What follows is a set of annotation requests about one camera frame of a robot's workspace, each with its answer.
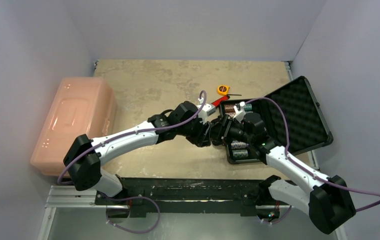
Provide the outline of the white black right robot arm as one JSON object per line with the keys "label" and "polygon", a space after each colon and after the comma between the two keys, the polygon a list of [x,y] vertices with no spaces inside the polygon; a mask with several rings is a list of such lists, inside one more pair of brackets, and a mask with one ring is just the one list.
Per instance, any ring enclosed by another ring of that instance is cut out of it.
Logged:
{"label": "white black right robot arm", "polygon": [[246,114],[242,121],[220,116],[211,124],[210,137],[227,144],[235,140],[247,143],[254,157],[292,181],[289,184],[277,179],[261,187],[258,196],[262,202],[269,204],[278,200],[299,209],[324,234],[332,233],[355,216],[345,181],[337,175],[322,174],[288,153],[269,136],[260,114]]}

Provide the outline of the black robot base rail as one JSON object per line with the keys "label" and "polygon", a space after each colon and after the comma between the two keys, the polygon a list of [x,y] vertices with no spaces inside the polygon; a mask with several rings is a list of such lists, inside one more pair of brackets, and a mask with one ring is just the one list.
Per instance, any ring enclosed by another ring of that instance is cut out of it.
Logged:
{"label": "black robot base rail", "polygon": [[46,203],[54,208],[106,209],[112,218],[144,218],[148,213],[238,214],[275,219],[288,203],[274,200],[267,188],[280,178],[240,179],[122,179],[125,190],[110,200],[94,189],[53,186]]}

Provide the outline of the grey blue poker chip stack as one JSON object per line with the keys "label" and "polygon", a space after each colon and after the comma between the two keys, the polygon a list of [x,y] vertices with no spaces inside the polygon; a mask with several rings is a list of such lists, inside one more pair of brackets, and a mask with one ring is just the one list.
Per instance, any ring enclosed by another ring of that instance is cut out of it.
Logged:
{"label": "grey blue poker chip stack", "polygon": [[234,159],[245,159],[249,156],[248,150],[246,149],[237,149],[232,151],[232,157]]}

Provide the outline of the black poker set case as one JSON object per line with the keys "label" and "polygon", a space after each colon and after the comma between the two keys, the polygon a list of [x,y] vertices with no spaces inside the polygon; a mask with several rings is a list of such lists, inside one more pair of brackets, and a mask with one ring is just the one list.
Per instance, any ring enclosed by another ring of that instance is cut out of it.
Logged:
{"label": "black poker set case", "polygon": [[[333,136],[320,110],[310,82],[304,76],[267,94],[262,99],[226,100],[219,105],[219,116],[227,115],[224,105],[235,105],[239,102],[252,104],[252,111],[246,114],[260,114],[267,133],[281,145],[289,145],[288,152],[302,154],[333,142]],[[259,163],[258,158],[250,153],[243,159],[234,159],[230,144],[225,146],[227,160],[230,164]]]}

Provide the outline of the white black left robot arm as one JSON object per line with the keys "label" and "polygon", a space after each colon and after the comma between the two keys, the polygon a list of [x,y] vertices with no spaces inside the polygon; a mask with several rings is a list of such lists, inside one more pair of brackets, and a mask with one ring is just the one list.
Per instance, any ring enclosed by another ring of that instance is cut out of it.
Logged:
{"label": "white black left robot arm", "polygon": [[104,171],[102,166],[123,154],[176,136],[183,136],[199,147],[208,146],[210,142],[204,140],[203,134],[209,127],[207,118],[214,112],[211,104],[185,101],[174,110],[153,115],[128,130],[95,138],[82,134],[75,138],[64,158],[65,172],[77,191],[95,189],[106,194],[113,204],[122,204],[127,191],[119,177]]}

